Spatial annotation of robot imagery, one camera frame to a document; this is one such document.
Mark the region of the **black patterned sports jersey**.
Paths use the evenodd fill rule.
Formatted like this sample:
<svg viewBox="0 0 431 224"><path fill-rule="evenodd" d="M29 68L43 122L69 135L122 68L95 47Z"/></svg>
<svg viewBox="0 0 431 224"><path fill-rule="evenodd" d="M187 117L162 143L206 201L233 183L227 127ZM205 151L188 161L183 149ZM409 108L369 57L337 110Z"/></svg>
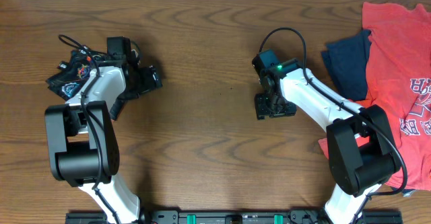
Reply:
<svg viewBox="0 0 431 224"><path fill-rule="evenodd" d="M59 64L60 72L46 80L48 88L71 106L81 104L82 94L86 96L85 103L105 101L110 118L116 121L125 105L121 95L127 87L125 72L130 55L129 52L72 50L69 61Z"/></svg>

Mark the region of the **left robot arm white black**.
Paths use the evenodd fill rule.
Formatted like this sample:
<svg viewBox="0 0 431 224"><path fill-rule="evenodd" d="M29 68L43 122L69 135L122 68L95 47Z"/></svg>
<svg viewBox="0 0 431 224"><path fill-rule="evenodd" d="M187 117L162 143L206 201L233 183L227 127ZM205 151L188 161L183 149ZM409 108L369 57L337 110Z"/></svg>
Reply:
<svg viewBox="0 0 431 224"><path fill-rule="evenodd" d="M82 223L150 223L151 219L119 173L120 153L113 121L125 102L161 87L157 69L137 57L87 56L60 64L64 104L44 113L51 173L85 192L99 205L100 217L74 216Z"/></svg>

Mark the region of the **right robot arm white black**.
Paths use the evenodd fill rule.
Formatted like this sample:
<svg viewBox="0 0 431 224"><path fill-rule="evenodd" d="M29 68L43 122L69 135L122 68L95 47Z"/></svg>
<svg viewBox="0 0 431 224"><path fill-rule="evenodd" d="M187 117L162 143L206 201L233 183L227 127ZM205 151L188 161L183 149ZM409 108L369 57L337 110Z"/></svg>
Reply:
<svg viewBox="0 0 431 224"><path fill-rule="evenodd" d="M398 212L364 208L382 194L380 187L393 174L406 170L385 111L343 99L297 59L281 63L259 54L252 66L264 89L255 96L259 120L294 116L300 108L326 132L329 168L336 185L313 223L402 223Z"/></svg>

